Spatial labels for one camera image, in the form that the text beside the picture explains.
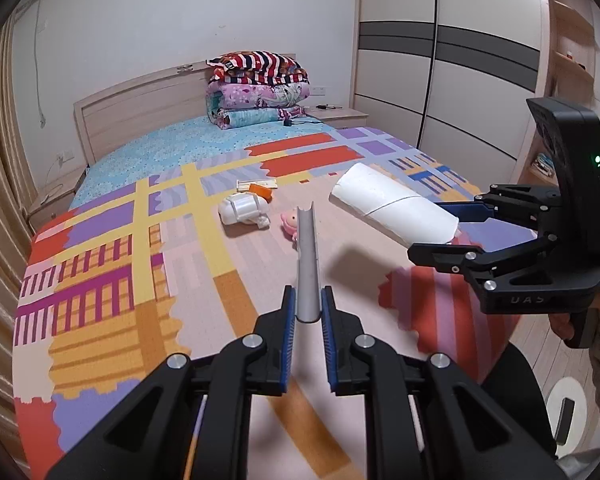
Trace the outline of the grey plastic channel strip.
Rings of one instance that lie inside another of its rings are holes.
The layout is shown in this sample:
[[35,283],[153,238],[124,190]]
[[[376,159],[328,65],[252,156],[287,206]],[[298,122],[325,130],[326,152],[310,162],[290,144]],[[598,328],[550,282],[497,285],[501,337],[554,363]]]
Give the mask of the grey plastic channel strip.
[[314,204],[309,209],[297,209],[298,272],[296,317],[311,324],[321,317],[320,272],[318,272]]

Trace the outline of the white paper roll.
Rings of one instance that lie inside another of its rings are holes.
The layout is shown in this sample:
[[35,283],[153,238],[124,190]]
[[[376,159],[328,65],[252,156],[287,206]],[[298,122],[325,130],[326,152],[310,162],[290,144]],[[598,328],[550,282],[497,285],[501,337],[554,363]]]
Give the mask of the white paper roll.
[[405,248],[448,244],[460,223],[454,214],[362,162],[339,178],[329,200]]

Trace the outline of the pink round doll toy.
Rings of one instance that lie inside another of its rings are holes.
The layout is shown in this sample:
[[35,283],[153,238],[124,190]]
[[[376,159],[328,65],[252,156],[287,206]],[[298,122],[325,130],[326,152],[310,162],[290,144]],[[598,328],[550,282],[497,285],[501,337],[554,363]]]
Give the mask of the pink round doll toy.
[[298,240],[298,214],[295,210],[284,211],[279,215],[282,230],[288,240],[295,243]]

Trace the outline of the white plastic container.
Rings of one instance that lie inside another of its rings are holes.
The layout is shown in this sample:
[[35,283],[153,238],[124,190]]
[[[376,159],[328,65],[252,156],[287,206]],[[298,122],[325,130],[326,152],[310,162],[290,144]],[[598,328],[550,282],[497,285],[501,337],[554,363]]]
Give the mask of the white plastic container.
[[260,230],[271,225],[268,218],[268,202],[253,193],[235,193],[227,196],[219,203],[218,213],[224,226],[234,224],[251,224]]

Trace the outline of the orange plastic lid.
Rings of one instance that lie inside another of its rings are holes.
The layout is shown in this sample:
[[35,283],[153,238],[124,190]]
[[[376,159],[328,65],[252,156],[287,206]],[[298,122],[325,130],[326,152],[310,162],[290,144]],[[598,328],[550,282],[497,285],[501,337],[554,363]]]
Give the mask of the orange plastic lid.
[[273,191],[266,186],[250,183],[248,192],[263,198],[267,203],[272,202]]

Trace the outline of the white paper label card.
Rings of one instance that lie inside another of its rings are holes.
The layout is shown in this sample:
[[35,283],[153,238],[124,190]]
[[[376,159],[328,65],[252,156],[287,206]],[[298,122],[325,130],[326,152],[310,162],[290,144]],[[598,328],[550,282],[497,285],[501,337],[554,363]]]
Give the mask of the white paper label card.
[[278,188],[277,180],[275,178],[261,180],[237,180],[236,191],[248,192],[253,185],[260,186],[260,188],[269,188],[270,190],[275,190]]

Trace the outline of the white round floor device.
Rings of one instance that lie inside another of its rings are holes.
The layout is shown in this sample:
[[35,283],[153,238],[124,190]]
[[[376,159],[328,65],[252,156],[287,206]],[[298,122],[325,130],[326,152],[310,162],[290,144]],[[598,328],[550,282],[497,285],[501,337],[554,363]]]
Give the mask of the white round floor device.
[[574,452],[584,436],[588,419],[588,404],[580,382],[573,377],[559,379],[550,390],[546,410],[557,456]]

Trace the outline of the colourful patterned bed mat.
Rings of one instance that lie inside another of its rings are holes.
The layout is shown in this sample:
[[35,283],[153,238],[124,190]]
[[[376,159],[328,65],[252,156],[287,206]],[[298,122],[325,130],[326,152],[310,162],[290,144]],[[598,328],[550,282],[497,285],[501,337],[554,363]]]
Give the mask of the colourful patterned bed mat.
[[[279,215],[314,204],[321,280],[342,310],[407,356],[443,351],[486,377],[517,319],[487,316],[461,279],[413,268],[405,249],[329,201],[362,162],[441,202],[476,188],[385,131],[295,136],[164,170],[71,208],[35,235],[12,338],[20,437],[41,479],[164,358],[220,351],[276,309],[297,254]],[[271,225],[224,226],[237,180],[277,180]]]

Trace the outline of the white grey wardrobe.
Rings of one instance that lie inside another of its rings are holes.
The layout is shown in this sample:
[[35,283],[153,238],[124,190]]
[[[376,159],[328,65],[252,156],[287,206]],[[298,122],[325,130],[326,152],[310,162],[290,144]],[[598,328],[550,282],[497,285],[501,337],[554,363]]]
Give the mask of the white grey wardrobe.
[[546,79],[546,0],[358,0],[353,105],[480,188],[515,182]]

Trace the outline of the wooden nightstand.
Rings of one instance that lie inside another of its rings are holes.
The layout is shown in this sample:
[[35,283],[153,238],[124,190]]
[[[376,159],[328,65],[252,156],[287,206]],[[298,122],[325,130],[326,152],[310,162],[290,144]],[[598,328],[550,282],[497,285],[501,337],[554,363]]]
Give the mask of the wooden nightstand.
[[317,106],[304,109],[309,117],[324,122],[326,125],[336,129],[365,127],[368,115],[353,108],[335,107],[322,110]]
[[83,166],[46,184],[38,192],[27,212],[27,222],[33,233],[69,210],[86,173],[87,166]]

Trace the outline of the wooden open shelf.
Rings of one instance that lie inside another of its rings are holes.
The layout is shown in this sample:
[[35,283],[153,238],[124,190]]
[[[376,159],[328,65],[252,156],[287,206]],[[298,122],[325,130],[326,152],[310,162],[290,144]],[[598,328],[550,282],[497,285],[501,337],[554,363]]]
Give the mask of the wooden open shelf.
[[531,90],[594,110],[600,118],[600,7],[594,0],[516,0],[510,31],[539,51]]

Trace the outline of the blue floral bed sheet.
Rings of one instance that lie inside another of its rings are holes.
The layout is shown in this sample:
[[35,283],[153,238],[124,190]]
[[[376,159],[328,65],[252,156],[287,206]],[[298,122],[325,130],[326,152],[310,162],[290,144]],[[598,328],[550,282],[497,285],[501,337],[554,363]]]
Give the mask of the blue floral bed sheet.
[[88,168],[71,206],[83,206],[141,178],[189,162],[251,145],[331,131],[331,126],[313,119],[302,119],[288,127],[282,122],[265,122],[226,130],[213,125],[206,116],[177,122],[123,145]]

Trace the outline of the striped folded blanket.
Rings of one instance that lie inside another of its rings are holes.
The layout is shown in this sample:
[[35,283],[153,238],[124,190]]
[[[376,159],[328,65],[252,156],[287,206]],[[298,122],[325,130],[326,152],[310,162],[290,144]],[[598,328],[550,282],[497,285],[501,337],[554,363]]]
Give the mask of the striped folded blanket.
[[308,82],[306,70],[290,55],[271,51],[236,51],[209,58],[210,81],[223,84],[279,86]]

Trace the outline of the pink purple folded quilt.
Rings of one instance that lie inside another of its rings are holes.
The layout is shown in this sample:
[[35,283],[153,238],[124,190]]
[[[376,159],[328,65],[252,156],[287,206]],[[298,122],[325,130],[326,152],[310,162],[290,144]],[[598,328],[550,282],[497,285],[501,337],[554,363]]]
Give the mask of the pink purple folded quilt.
[[300,103],[309,94],[307,82],[265,86],[213,81],[206,91],[207,115],[221,129],[284,122],[304,115]]

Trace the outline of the left wooden nightstand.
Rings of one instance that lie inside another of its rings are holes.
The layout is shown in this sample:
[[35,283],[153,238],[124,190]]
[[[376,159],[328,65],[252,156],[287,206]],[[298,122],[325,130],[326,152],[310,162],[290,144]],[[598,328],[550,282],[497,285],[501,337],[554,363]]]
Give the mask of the left wooden nightstand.
[[69,210],[86,173],[87,166],[83,166],[46,184],[38,192],[27,212],[27,222],[33,233]]

